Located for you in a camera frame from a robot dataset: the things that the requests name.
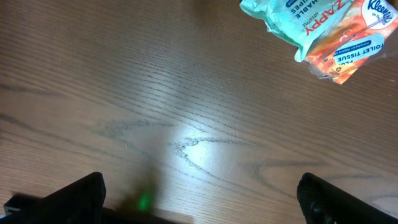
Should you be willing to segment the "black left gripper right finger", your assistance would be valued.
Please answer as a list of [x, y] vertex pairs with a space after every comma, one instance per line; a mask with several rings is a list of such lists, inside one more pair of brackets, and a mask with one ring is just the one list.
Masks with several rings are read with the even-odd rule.
[[397, 224], [397, 218], [309, 172], [297, 186], [297, 200], [307, 224]]

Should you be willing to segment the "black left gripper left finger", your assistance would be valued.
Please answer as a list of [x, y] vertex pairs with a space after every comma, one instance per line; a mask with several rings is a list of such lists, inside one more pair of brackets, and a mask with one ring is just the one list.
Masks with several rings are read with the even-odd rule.
[[93, 172], [40, 199], [29, 208], [1, 218], [3, 224], [99, 224], [106, 196], [103, 175]]

